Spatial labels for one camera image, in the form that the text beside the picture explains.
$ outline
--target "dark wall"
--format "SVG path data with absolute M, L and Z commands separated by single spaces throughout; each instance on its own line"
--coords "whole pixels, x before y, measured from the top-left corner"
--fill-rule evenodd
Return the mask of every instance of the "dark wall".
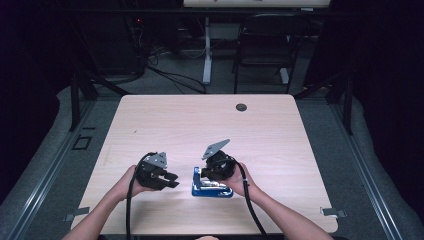
M 324 24 L 305 82 L 319 82 L 354 61 L 354 95 L 364 107 L 375 152 L 402 197 L 423 221 L 423 3 L 332 3 L 338 6 L 332 11 L 353 9 L 368 16 L 356 23 Z
M 74 72 L 55 24 L 37 1 L 0 3 L 1 202 L 50 130 L 56 94 Z

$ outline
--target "table surface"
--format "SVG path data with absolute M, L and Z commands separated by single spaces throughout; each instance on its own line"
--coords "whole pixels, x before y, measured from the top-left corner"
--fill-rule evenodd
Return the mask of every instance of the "table surface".
M 184 0 L 185 7 L 326 8 L 330 0 Z
M 244 112 L 236 105 L 247 106 Z M 290 95 L 132 95 L 122 98 L 80 208 L 92 210 L 130 165 L 147 152 L 166 152 L 175 189 L 141 193 L 132 199 L 132 234 L 258 234 L 244 198 L 193 197 L 193 168 L 207 146 L 230 139 L 222 149 L 247 165 L 269 195 L 307 216 L 327 232 L 337 230 L 296 103 Z M 256 205 L 267 233 L 281 233 Z M 103 234 L 125 234 L 125 201 L 106 222 Z M 76 216 L 72 227 L 83 219 Z

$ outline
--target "person's right hand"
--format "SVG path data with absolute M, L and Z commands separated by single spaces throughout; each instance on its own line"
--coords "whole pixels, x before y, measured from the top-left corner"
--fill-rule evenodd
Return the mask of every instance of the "person's right hand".
M 257 188 L 255 182 L 253 181 L 252 177 L 250 176 L 249 171 L 247 170 L 246 165 L 244 163 L 240 163 L 240 165 L 243 167 L 244 172 L 246 174 L 246 179 L 247 179 L 247 184 L 249 185 L 249 190 L 251 190 L 252 188 Z M 233 189 L 233 191 L 235 193 L 244 197 L 243 176 L 241 175 L 240 167 L 237 164 L 235 166 L 233 176 L 231 176 L 227 180 L 219 181 L 219 182 L 227 185 L 229 188 Z

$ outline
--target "person's left hand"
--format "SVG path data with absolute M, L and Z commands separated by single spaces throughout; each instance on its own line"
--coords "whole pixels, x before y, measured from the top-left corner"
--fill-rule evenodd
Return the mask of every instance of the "person's left hand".
M 134 175 L 135 165 L 128 168 L 125 174 L 119 179 L 119 181 L 112 187 L 111 192 L 115 193 L 119 198 L 119 201 L 123 201 L 127 198 L 128 188 L 131 182 L 131 179 Z M 137 180 L 134 181 L 134 186 L 132 189 L 132 197 L 144 191 L 155 191 L 154 189 L 141 186 Z

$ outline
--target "metal bracket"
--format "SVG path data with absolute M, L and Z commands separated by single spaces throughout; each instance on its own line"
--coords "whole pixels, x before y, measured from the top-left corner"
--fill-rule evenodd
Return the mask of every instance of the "metal bracket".
M 321 208 L 321 213 L 324 214 L 324 216 L 331 216 L 335 218 L 344 218 L 347 216 L 344 210 L 338 211 L 335 208 Z
M 90 207 L 79 208 L 74 213 L 68 213 L 63 218 L 64 222 L 72 222 L 75 216 L 88 214 L 90 212 Z
M 205 153 L 203 154 L 202 160 L 212 157 L 213 155 L 215 155 L 215 153 L 221 150 L 221 148 L 223 148 L 229 142 L 230 142 L 230 139 L 226 139 L 224 141 L 209 145 Z
M 157 153 L 153 156 L 147 156 L 146 159 L 144 159 L 144 161 L 163 169 L 166 169 L 168 167 L 168 162 L 166 160 L 165 152 Z

